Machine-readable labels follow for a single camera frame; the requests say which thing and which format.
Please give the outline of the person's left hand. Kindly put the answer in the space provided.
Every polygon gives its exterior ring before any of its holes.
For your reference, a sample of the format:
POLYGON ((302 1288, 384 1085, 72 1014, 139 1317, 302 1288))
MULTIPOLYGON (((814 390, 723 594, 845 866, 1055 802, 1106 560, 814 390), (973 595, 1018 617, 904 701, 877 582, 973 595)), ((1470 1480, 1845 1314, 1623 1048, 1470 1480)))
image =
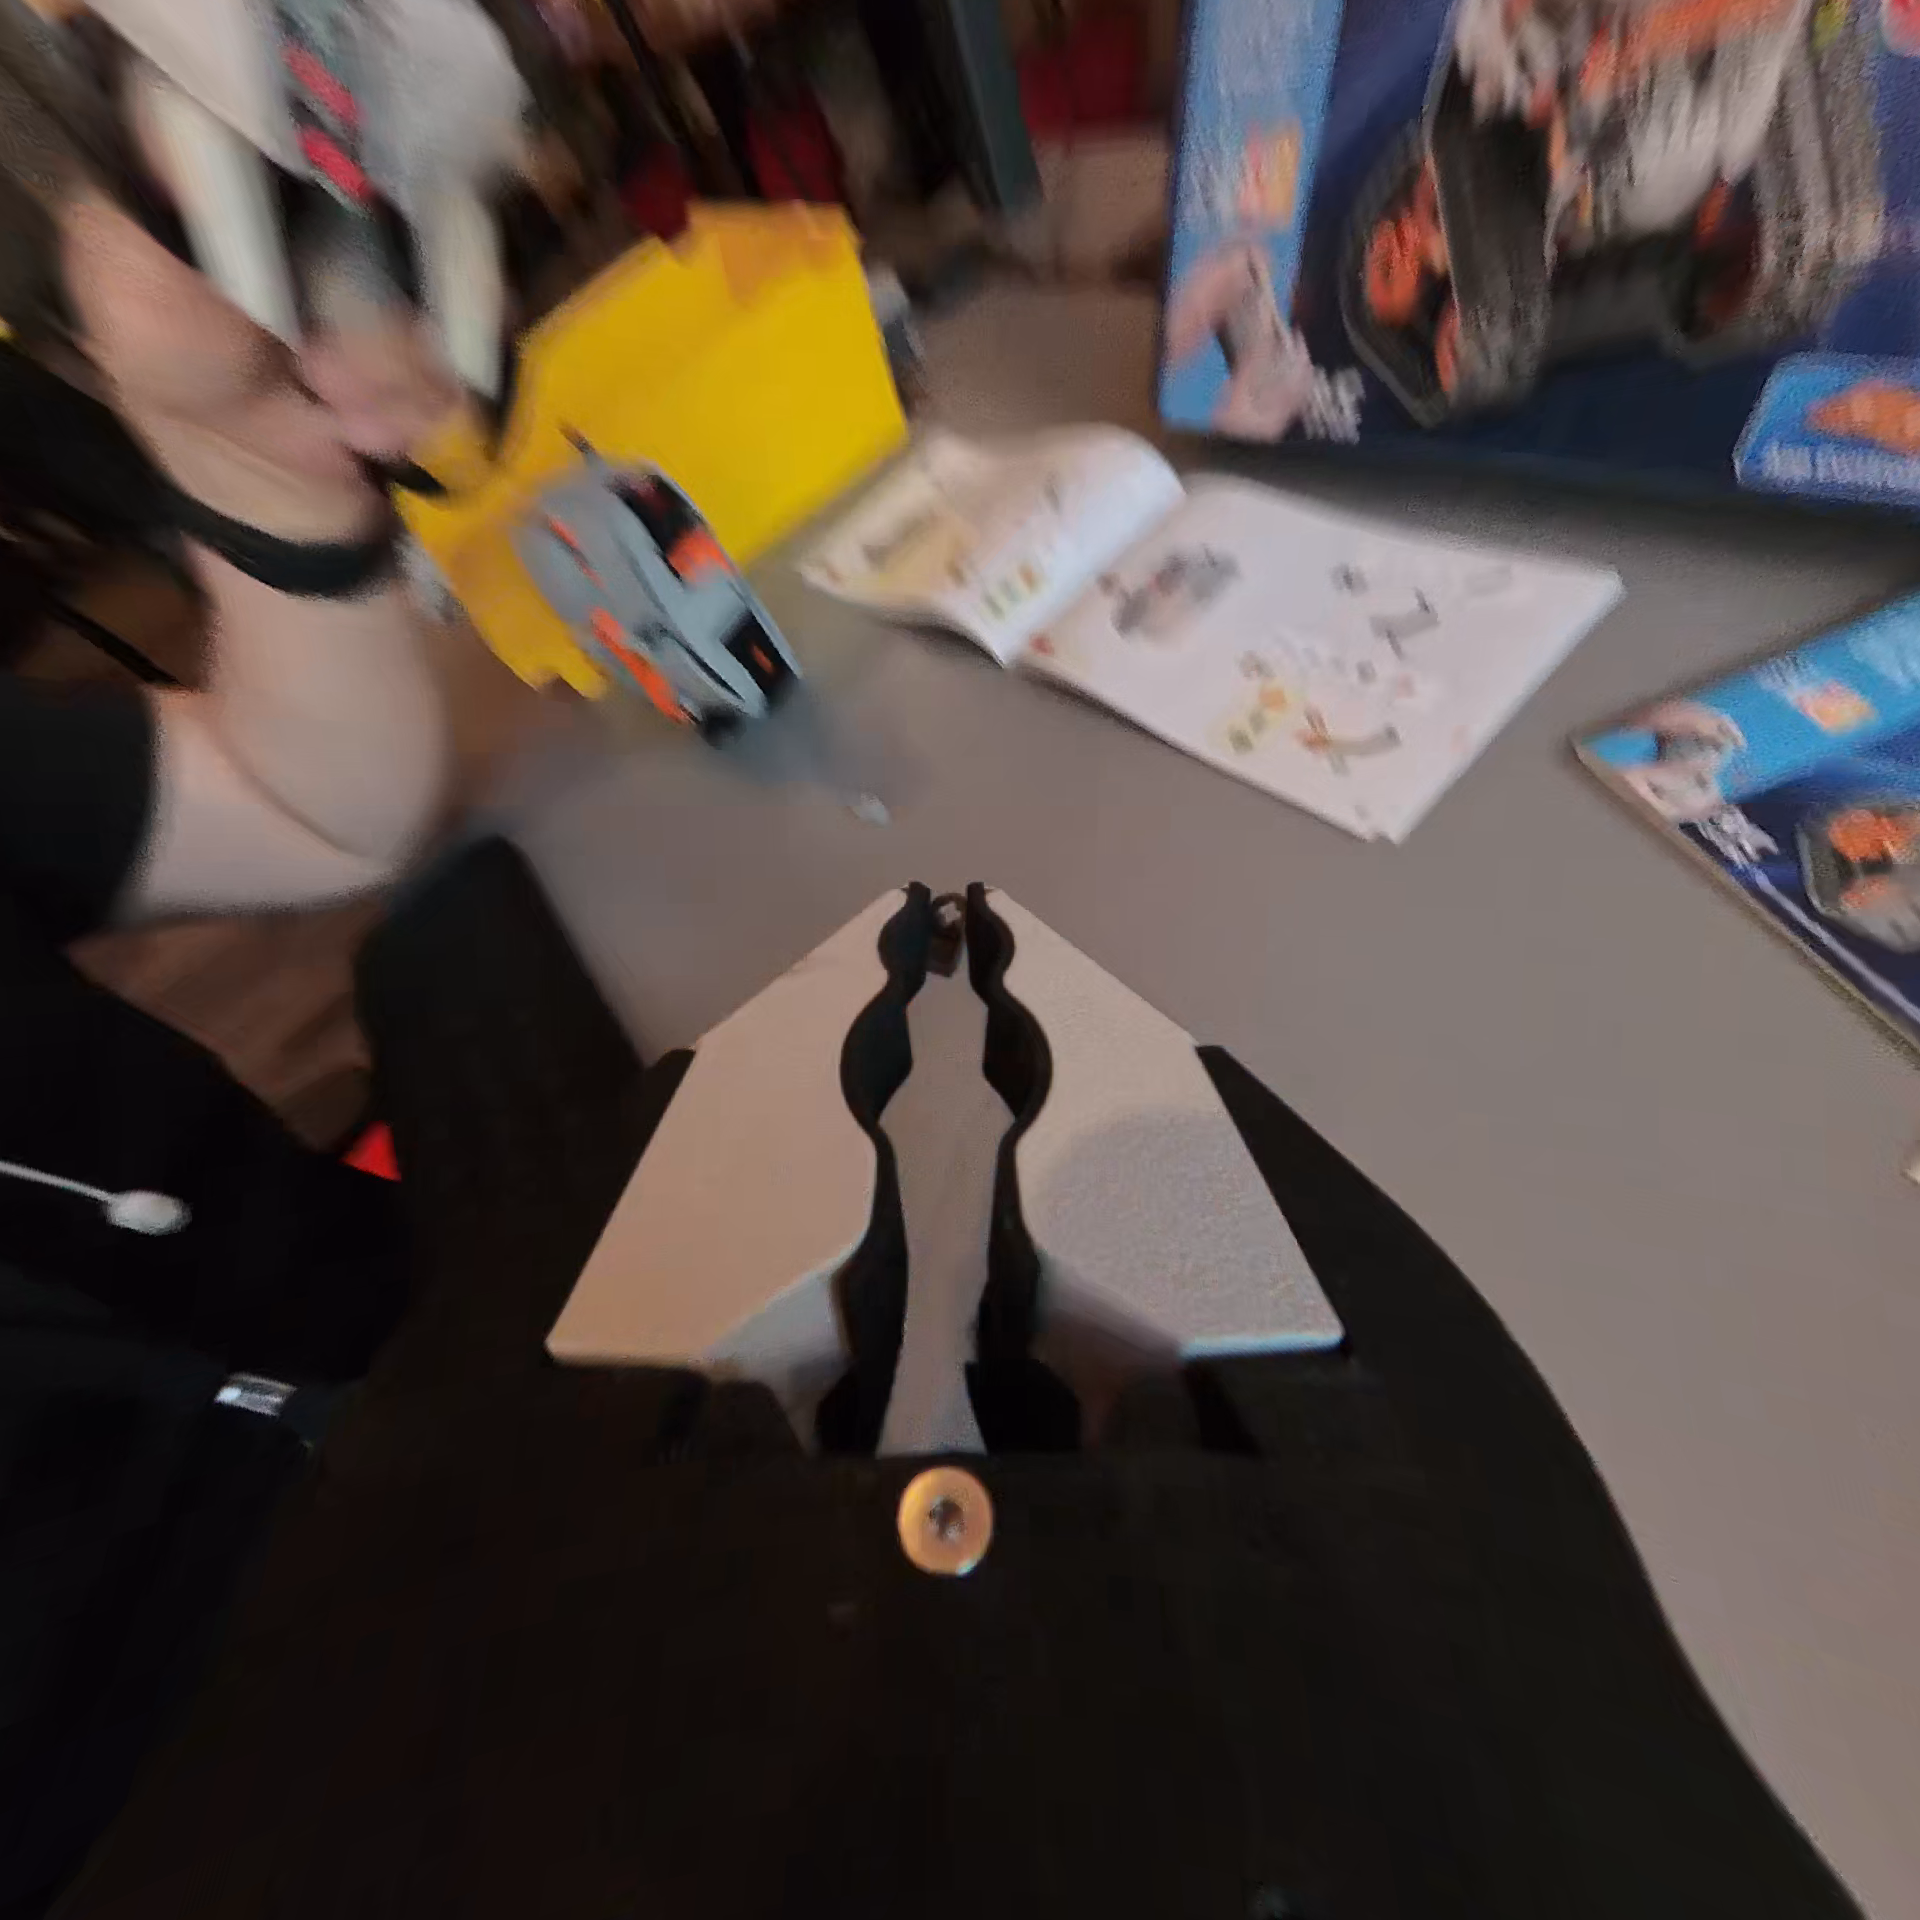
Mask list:
POLYGON ((419 327, 346 294, 338 327, 290 347, 90 185, 57 232, 82 354, 182 509, 222 623, 369 613, 400 574, 377 471, 456 400, 419 327))

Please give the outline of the yellow plastic bin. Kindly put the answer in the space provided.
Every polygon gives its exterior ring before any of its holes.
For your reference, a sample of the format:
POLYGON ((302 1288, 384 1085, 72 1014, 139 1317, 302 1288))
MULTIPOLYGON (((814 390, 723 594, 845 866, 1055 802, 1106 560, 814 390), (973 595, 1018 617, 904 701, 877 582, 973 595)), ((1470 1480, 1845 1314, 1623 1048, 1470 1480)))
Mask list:
POLYGON ((904 445, 886 355, 840 209, 699 202, 679 240, 630 246, 517 337, 501 406, 467 400, 426 434, 400 511, 496 661, 599 698, 610 673, 512 538, 573 464, 568 431, 662 469, 745 574, 904 445))

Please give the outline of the grey and orange toy car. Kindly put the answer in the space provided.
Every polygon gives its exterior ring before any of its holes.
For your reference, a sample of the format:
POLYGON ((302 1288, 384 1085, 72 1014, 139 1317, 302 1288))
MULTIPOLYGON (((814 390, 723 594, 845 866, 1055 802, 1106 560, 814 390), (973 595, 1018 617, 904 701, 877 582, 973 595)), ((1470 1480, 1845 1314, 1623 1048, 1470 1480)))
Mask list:
POLYGON ((800 665, 689 496, 654 464, 566 441, 573 464, 512 534, 566 635, 616 689, 711 743, 782 707, 800 665))

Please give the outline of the person's dark clothing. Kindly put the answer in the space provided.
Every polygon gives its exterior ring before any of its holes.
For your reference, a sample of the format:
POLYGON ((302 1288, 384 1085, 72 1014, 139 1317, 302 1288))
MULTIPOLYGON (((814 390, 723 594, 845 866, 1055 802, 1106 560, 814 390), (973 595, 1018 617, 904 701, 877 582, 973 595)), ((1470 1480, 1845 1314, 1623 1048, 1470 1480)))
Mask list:
POLYGON ((3 1914, 111 1822, 291 1474, 229 1392, 346 1385, 400 1304, 384 1191, 75 962, 129 922, 151 691, 3 673, 3 1160, 191 1213, 3 1181, 3 1914))

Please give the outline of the white drawstring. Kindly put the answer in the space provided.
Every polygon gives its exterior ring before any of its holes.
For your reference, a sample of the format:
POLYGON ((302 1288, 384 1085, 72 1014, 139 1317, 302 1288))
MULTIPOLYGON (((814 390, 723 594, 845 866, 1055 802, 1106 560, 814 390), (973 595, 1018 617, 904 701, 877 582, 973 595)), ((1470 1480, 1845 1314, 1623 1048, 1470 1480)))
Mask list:
POLYGON ((143 1238, 174 1235, 182 1232, 191 1217, 190 1206, 166 1191, 110 1191, 95 1184, 83 1184, 42 1167, 6 1159, 1 1160, 1 1178, 6 1184, 31 1186, 87 1201, 89 1206, 97 1208, 104 1222, 110 1222, 113 1230, 129 1232, 143 1238))

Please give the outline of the blue toy box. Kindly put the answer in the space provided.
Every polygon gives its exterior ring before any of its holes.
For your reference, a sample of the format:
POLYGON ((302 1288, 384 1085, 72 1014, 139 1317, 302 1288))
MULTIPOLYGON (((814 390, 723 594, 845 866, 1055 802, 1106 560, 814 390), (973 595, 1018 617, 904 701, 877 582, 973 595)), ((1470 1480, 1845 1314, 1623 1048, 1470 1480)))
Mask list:
POLYGON ((1914 518, 1914 3, 1187 3, 1168 213, 1173 429, 1914 518))

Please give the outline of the open white instruction manual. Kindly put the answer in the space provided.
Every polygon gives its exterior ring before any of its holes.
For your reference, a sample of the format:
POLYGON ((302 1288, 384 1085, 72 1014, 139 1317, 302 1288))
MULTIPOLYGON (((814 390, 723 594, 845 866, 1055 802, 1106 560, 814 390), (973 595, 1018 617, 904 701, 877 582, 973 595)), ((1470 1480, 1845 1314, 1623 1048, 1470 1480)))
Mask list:
POLYGON ((1387 846, 1623 599, 1607 566, 1182 477, 1113 424, 929 429, 800 574, 1387 846))

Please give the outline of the grey desk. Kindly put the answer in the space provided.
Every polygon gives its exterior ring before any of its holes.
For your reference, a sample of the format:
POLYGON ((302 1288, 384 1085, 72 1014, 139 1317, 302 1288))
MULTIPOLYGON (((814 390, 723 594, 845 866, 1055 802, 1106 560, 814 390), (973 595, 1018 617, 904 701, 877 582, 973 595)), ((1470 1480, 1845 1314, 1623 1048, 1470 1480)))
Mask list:
POLYGON ((1914 1065, 1568 741, 1914 586, 1914 530, 1177 448, 1623 602, 1402 847, 984 662, 760 594, 890 818, 545 730, 502 823, 645 1048, 886 883, 984 880, 1223 1045, 1533 1357, 1749 1754, 1871 1914, 1914 1914, 1914 1065))

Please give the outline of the person's left forearm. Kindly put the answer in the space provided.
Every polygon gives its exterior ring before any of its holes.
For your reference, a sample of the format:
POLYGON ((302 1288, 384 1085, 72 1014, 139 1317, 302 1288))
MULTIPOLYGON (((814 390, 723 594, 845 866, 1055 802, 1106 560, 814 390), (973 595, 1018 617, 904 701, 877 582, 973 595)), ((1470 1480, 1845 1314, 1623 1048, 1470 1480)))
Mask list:
POLYGON ((297 595, 191 550, 195 687, 146 695, 146 823, 119 920, 369 896, 422 849, 449 782, 435 623, 411 585, 297 595))

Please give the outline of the blue instruction booklet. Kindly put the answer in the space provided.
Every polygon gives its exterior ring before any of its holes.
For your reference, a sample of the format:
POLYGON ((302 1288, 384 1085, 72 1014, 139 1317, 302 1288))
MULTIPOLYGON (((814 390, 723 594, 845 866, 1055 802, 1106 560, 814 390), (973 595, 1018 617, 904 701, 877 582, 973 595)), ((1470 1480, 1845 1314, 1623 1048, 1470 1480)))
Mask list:
POLYGON ((1918 594, 1571 738, 1625 811, 1918 1048, 1918 594))

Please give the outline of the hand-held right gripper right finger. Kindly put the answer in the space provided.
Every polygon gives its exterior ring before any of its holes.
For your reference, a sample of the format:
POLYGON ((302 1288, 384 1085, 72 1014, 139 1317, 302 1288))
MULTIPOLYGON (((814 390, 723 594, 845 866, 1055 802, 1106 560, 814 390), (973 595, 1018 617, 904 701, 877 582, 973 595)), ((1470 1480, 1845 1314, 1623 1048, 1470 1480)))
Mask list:
POLYGON ((967 888, 1005 1109, 979 1360, 1328 1352, 1342 1323, 1198 1039, 1011 896, 967 888))

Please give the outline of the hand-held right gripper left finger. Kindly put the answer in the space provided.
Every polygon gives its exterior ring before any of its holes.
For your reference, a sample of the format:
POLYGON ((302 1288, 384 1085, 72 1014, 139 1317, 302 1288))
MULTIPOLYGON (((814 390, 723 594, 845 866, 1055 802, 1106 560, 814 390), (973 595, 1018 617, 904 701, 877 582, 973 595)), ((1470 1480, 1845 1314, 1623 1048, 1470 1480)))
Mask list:
POLYGON ((895 887, 694 1041, 545 1333, 566 1366, 835 1374, 831 1281, 873 1221, 877 1150, 843 1093, 881 991, 895 887))

